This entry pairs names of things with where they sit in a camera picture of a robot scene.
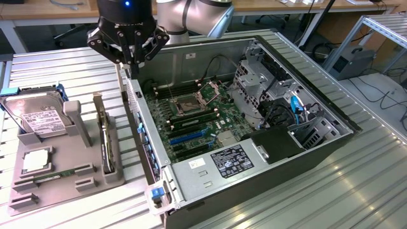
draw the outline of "office chair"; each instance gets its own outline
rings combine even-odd
[[[262,18],[264,18],[266,16],[270,17],[274,21],[275,21],[275,19],[280,19],[280,20],[283,21],[282,29],[286,28],[286,24],[287,24],[287,22],[288,22],[288,20],[290,20],[290,14],[286,14],[283,18],[280,18],[280,17],[274,17],[274,18],[272,18],[270,15],[262,15],[262,16],[259,17],[259,19],[256,19],[256,23],[258,23],[258,24],[260,23]]]

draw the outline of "aluminum profile table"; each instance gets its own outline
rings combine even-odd
[[[381,33],[385,37],[391,39],[398,45],[403,47],[403,50],[395,56],[390,64],[386,66],[383,72],[387,72],[399,58],[407,51],[407,14],[389,14],[389,15],[370,15],[362,16],[356,22],[348,36],[346,37],[340,47],[330,56],[324,63],[324,69],[327,72],[334,67],[344,48],[351,43],[355,35],[359,33],[362,26],[369,26],[375,32]]]
[[[194,228],[406,228],[406,139],[279,33],[246,31],[224,37],[247,35],[263,36],[363,132],[315,169]],[[147,181],[124,116],[112,63],[90,48],[19,54],[12,62],[7,62],[6,78],[8,76],[14,87],[59,80],[70,99],[83,103],[84,120],[95,118],[92,92],[106,93],[106,108],[118,118],[127,184],[10,217],[6,209],[18,140],[16,125],[2,114],[0,228],[163,228],[160,217],[150,214],[146,203]]]

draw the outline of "ram module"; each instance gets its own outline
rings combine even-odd
[[[183,128],[187,128],[194,125],[199,125],[207,122],[211,122],[219,118],[220,114],[216,111],[212,111],[208,114],[199,115],[196,117],[183,119],[180,121],[172,122],[171,123],[171,130],[176,131]]]

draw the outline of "hard drive label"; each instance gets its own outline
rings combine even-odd
[[[63,120],[56,110],[23,114],[32,131],[42,135],[66,129]]]
[[[242,173],[255,167],[240,145],[211,154],[223,178]]]

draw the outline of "pcie slot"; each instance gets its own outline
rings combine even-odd
[[[204,130],[202,130],[202,131],[198,132],[198,133],[194,133],[194,134],[190,134],[190,135],[187,135],[187,136],[183,136],[183,137],[179,137],[179,138],[176,138],[176,139],[170,140],[170,145],[175,145],[175,144],[187,142],[187,141],[190,141],[190,140],[192,140],[192,139],[195,139],[195,138],[199,138],[199,137],[204,136],[204,135],[206,135],[206,132],[207,132],[207,129],[208,129],[208,128],[206,128]]]
[[[176,153],[176,157],[178,158],[182,158],[182,157],[192,157],[192,156],[196,156],[198,154],[202,154],[204,152],[207,152],[208,149],[211,149],[212,147],[212,142],[202,145],[202,146],[198,146],[192,149],[188,149],[188,150],[184,150],[182,152],[178,152]]]
[[[186,129],[183,129],[183,130],[179,130],[179,131],[175,131],[175,132],[170,133],[167,136],[168,136],[168,138],[174,138],[174,137],[186,135],[186,134],[188,134],[188,133],[196,132],[196,131],[199,131],[199,130],[200,130],[199,127],[192,126],[192,127],[188,127],[188,128],[186,128]]]

